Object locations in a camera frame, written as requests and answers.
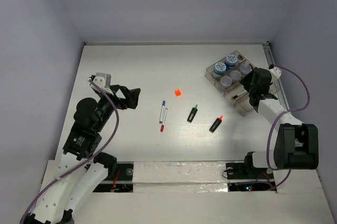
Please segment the blue capped white marker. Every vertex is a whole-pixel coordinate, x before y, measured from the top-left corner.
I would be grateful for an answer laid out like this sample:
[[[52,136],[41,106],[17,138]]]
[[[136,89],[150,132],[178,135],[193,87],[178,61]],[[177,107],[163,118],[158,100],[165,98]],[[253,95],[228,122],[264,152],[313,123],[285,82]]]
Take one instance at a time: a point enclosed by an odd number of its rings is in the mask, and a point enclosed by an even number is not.
[[[165,104],[166,101],[162,101],[162,106],[161,106],[161,112],[160,112],[160,118],[159,118],[159,123],[161,124],[163,122],[163,117],[164,117],[164,110],[165,110]]]

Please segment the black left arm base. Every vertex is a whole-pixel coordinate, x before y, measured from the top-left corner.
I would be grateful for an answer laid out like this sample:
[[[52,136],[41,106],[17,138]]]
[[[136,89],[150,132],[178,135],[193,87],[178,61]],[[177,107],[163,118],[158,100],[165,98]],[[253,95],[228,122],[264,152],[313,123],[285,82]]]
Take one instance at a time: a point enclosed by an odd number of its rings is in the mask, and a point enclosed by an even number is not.
[[[110,173],[93,192],[133,192],[133,162],[118,162],[114,173]]]

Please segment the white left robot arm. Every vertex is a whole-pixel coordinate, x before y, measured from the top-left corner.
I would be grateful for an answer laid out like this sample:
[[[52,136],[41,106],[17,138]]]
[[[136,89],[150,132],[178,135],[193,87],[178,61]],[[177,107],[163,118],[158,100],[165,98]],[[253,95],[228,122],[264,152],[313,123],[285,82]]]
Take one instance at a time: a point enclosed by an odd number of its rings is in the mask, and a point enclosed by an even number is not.
[[[74,223],[87,197],[100,182],[118,172],[117,158],[98,148],[100,132],[112,114],[136,109],[141,90],[120,85],[90,86],[100,100],[84,98],[78,102],[54,180],[34,198],[21,223]]]

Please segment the green highlighter black body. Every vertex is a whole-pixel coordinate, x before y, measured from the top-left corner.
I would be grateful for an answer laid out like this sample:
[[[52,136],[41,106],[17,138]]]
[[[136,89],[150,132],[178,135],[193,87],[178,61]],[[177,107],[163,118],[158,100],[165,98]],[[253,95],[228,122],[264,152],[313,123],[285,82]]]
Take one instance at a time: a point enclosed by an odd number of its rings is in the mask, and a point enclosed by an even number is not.
[[[192,107],[188,117],[187,117],[187,122],[192,123],[196,113],[198,111],[198,105],[196,104],[194,107]]]

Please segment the red capped white marker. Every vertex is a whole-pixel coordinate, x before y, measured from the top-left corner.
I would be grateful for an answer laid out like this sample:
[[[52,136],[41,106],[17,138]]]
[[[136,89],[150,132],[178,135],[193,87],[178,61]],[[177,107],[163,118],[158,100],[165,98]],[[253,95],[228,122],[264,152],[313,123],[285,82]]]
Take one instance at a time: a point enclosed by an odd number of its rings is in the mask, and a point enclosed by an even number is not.
[[[168,112],[168,108],[165,108],[165,109],[164,109],[164,113],[163,113],[162,122],[161,122],[160,132],[163,132],[163,131],[164,131],[164,128],[165,128],[165,121],[166,121],[166,118],[167,118],[167,112]]]

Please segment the orange highlighter black body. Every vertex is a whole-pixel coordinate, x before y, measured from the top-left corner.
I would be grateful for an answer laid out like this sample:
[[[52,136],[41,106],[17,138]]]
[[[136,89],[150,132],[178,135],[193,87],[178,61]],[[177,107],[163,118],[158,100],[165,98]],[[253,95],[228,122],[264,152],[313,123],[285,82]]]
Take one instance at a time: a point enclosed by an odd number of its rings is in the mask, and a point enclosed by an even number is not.
[[[213,122],[213,124],[210,126],[209,131],[212,132],[212,133],[214,133],[215,130],[222,123],[222,120],[223,120],[223,116],[220,116],[220,117],[216,118],[215,121]]]

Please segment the blue cleaning gel jar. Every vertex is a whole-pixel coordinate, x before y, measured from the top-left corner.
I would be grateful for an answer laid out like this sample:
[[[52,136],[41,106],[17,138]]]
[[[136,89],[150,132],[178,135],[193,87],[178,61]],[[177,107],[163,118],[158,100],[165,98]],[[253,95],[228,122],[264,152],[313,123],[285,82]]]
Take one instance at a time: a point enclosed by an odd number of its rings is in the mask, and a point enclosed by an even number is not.
[[[237,57],[233,54],[228,55],[225,58],[224,64],[226,65],[226,70],[229,71],[230,69],[232,69],[236,66]]]
[[[222,76],[226,71],[226,64],[223,62],[217,62],[214,64],[212,76],[214,78],[217,78],[219,76]]]

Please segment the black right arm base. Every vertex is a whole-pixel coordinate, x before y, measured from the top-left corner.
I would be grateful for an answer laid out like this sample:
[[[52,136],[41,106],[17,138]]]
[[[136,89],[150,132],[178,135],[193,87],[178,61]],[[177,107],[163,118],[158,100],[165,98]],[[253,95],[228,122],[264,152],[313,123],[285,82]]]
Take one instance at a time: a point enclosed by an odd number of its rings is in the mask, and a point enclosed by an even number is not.
[[[222,171],[229,192],[276,191],[274,175],[268,168],[248,167],[243,162],[230,162]]]

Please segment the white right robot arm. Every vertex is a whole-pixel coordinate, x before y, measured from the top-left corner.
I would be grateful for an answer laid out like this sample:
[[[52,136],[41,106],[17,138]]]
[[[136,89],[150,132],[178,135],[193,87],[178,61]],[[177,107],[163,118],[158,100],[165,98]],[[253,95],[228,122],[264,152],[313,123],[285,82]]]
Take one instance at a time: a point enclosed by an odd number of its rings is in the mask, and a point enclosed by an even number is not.
[[[270,86],[281,77],[282,70],[293,74],[306,91],[306,104],[286,109]],[[319,132],[314,124],[306,124],[293,116],[310,104],[310,93],[303,79],[282,66],[268,69],[255,67],[240,83],[248,92],[252,108],[271,124],[266,144],[266,165],[272,170],[315,170],[319,164]]]

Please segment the clear jar of clips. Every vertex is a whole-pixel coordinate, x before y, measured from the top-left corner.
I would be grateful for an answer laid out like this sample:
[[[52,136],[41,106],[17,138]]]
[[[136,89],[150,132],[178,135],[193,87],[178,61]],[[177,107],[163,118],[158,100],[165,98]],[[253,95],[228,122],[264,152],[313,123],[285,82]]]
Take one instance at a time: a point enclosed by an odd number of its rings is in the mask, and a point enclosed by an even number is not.
[[[251,72],[252,68],[249,64],[242,64],[240,66],[240,73],[242,76],[246,76]]]
[[[220,79],[220,84],[224,89],[227,89],[232,85],[232,79],[229,76],[223,76]]]
[[[232,82],[235,83],[235,82],[238,82],[242,77],[242,74],[240,71],[237,71],[237,70],[233,70],[230,72],[230,78],[232,79]]]

